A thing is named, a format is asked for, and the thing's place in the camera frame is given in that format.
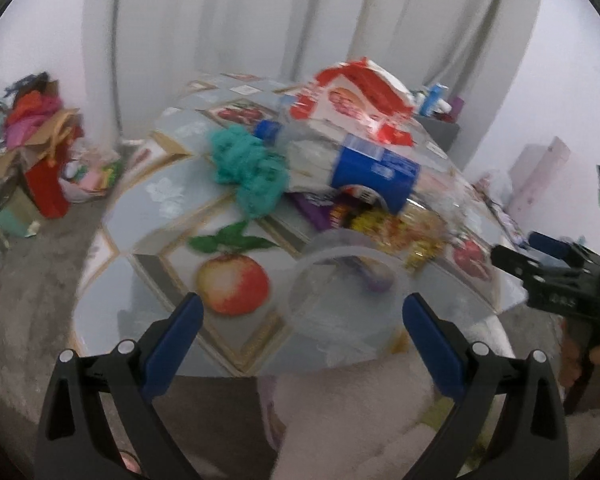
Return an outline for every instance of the silver screw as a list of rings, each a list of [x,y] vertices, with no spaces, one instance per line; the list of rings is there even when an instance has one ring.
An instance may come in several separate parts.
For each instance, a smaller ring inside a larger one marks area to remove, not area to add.
[[[489,347],[484,343],[474,343],[471,348],[476,355],[487,355],[489,353]]]
[[[74,351],[73,350],[63,350],[60,353],[60,362],[63,363],[68,363],[71,359],[74,358]]]
[[[134,341],[131,341],[131,339],[125,339],[124,341],[118,343],[118,352],[121,354],[131,354],[135,347],[136,343]]]
[[[534,350],[533,357],[539,363],[544,363],[546,361],[546,354],[542,350]]]

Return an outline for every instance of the blue gripper pad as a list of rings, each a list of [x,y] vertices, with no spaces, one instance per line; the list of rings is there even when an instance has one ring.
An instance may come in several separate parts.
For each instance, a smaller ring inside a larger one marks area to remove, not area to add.
[[[569,253],[570,245],[566,242],[561,242],[555,238],[551,238],[542,233],[531,232],[529,233],[529,245],[541,253],[553,256],[558,260],[563,260]]]
[[[140,388],[142,398],[151,402],[166,393],[202,327],[204,308],[199,296],[191,296],[170,317],[164,332],[144,366],[144,383]]]
[[[440,392],[459,402],[466,389],[469,343],[458,327],[438,319],[419,294],[404,300],[402,321]]]

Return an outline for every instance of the teal cloth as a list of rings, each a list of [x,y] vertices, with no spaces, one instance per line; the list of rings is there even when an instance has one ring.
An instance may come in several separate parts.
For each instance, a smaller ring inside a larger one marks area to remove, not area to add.
[[[242,126],[211,134],[218,184],[238,184],[235,200],[247,218],[260,218],[276,207],[289,181],[284,159]]]

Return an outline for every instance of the floor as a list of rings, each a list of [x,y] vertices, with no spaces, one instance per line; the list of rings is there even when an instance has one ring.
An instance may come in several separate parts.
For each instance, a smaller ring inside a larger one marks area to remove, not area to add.
[[[15,240],[0,271],[0,441],[32,478],[36,423],[46,384],[66,345],[82,261],[104,202],[72,207],[38,236]],[[516,354],[543,348],[557,363],[557,323],[519,307],[503,314]],[[114,437],[131,449],[112,402]],[[275,453],[262,431],[253,380],[176,378],[155,407],[185,455],[205,479],[266,479]]]

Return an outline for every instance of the table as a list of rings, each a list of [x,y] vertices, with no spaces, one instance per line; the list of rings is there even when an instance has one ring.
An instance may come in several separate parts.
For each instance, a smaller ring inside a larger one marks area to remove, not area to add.
[[[230,122],[231,115],[222,110],[248,107],[259,110],[260,118],[275,118],[280,97],[296,91],[293,83],[251,75],[202,75],[155,121],[154,131],[132,156],[110,199],[78,285],[72,343],[81,355],[109,352],[124,338],[138,339],[195,289],[193,276],[204,256],[187,249],[188,237],[215,233],[242,217],[232,188],[213,181],[207,134]],[[416,139],[422,147],[418,157],[451,168],[446,157],[434,157],[435,146],[427,148],[432,141],[423,135]],[[477,209],[484,242],[504,242],[488,210],[479,205]],[[257,258],[275,285],[315,231],[283,199],[270,216],[252,222],[246,234],[279,245]],[[510,352],[496,314],[523,301],[524,294],[516,280],[494,272],[492,298],[466,286],[444,261],[427,264],[414,278],[414,289],[440,317],[467,333],[480,326],[495,332],[504,351]],[[276,294],[271,294],[266,304],[245,316],[229,318],[207,310],[178,373],[229,377],[317,370],[391,352],[403,335],[397,320],[395,327],[365,340],[372,354],[343,355],[337,346],[294,332],[278,314]]]

